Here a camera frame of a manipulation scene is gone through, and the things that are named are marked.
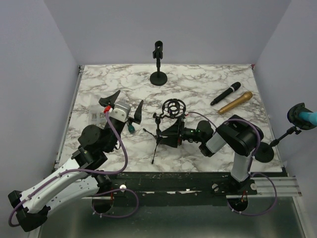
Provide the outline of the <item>black round-base microphone stand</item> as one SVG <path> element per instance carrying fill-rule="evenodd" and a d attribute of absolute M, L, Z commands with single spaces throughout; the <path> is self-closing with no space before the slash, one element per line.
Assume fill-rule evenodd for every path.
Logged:
<path fill-rule="evenodd" d="M 155 50 L 153 51 L 153 59 L 156 60 L 157 70 L 150 76 L 150 82 L 155 86 L 163 86 L 167 82 L 167 75 L 160 70 L 160 60 L 163 58 L 163 42 L 155 42 Z"/>

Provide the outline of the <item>black handheld microphone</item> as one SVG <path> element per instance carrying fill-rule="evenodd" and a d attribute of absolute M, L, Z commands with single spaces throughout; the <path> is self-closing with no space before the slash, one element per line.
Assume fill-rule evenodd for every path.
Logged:
<path fill-rule="evenodd" d="M 233 83 L 228 89 L 226 89 L 224 92 L 222 92 L 220 95 L 218 95 L 215 99 L 213 99 L 211 101 L 210 105 L 213 106 L 213 105 L 219 103 L 224 98 L 226 98 L 228 95 L 230 95 L 231 93 L 233 93 L 236 90 L 238 90 L 240 87 L 241 87 L 241 83 L 240 82 Z"/>

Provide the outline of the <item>gold microphone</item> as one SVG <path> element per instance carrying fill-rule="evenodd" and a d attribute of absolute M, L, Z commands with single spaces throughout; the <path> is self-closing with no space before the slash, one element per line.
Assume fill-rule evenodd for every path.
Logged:
<path fill-rule="evenodd" d="M 239 98 L 235 99 L 234 101 L 230 102 L 229 104 L 227 104 L 226 106 L 222 107 L 221 109 L 219 109 L 217 111 L 217 113 L 219 115 L 222 115 L 234 108 L 236 108 L 237 106 L 249 101 L 251 98 L 253 97 L 253 93 L 248 91 L 245 92 L 243 95 L 241 95 Z"/>

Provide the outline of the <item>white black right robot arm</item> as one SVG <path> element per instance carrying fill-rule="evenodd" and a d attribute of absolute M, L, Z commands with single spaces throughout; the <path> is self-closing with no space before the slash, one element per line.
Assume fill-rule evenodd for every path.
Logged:
<path fill-rule="evenodd" d="M 228 189 L 239 194 L 246 188 L 245 181 L 250 177 L 252 157 L 260 147 L 264 135 L 260 128 L 245 119 L 234 115 L 216 129 L 212 129 L 207 120 L 197 124 L 196 129 L 186 128 L 183 118 L 166 130 L 157 132 L 157 144 L 177 148 L 183 141 L 200 143 L 199 150 L 211 157 L 223 146 L 228 145 L 234 151 L 232 179 L 228 181 Z"/>

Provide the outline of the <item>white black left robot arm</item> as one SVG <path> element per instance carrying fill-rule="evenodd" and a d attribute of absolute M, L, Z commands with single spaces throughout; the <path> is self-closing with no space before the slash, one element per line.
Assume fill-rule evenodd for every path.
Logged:
<path fill-rule="evenodd" d="M 99 104 L 105 109 L 105 126 L 86 126 L 78 138 L 78 149 L 60 168 L 31 188 L 14 190 L 8 195 L 13 207 L 8 219 L 10 227 L 33 231 L 45 223 L 49 213 L 57 207 L 85 196 L 104 196 L 109 192 L 110 184 L 106 177 L 123 172 L 128 165 L 121 133 L 126 124 L 141 123 L 144 103 L 141 101 L 134 116 L 130 117 L 130 105 L 116 101 L 119 94 L 120 91 L 117 91 L 99 99 Z M 113 152 L 117 144 L 124 154 L 123 167 L 117 171 L 100 170 L 107 161 L 106 154 Z"/>

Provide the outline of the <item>black right side microphone stand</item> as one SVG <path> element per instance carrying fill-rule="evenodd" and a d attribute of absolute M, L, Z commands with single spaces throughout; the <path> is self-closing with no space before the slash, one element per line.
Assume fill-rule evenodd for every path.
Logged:
<path fill-rule="evenodd" d="M 255 159 L 261 163 L 269 163 L 274 158 L 274 150 L 273 147 L 277 146 L 282 139 L 284 139 L 286 136 L 291 135 L 295 133 L 298 135 L 302 131 L 298 129 L 296 126 L 293 126 L 289 128 L 282 136 L 279 138 L 273 140 L 270 144 L 267 144 L 265 142 L 261 142 L 260 146 L 255 154 Z"/>

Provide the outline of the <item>teal microphone on stand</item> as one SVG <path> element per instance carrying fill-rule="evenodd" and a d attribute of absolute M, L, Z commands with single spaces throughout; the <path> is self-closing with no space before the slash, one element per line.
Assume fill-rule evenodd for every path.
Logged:
<path fill-rule="evenodd" d="M 317 126 L 317 113 L 308 110 L 305 103 L 294 105 L 287 113 L 290 123 L 303 130 L 310 130 Z"/>

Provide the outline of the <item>green handled screwdriver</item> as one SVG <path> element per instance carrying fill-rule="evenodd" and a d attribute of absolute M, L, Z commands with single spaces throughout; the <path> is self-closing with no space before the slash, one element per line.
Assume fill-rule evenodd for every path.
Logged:
<path fill-rule="evenodd" d="M 135 133 L 135 127 L 131 123 L 128 124 L 128 131 L 131 134 Z"/>

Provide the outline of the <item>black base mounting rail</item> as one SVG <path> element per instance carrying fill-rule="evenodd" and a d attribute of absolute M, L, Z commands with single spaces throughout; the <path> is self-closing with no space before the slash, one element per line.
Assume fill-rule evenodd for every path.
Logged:
<path fill-rule="evenodd" d="M 228 172 L 123 172 L 102 179 L 100 192 L 110 192 L 116 207 L 225 206 L 227 196 L 256 195 L 254 180 L 237 182 Z"/>

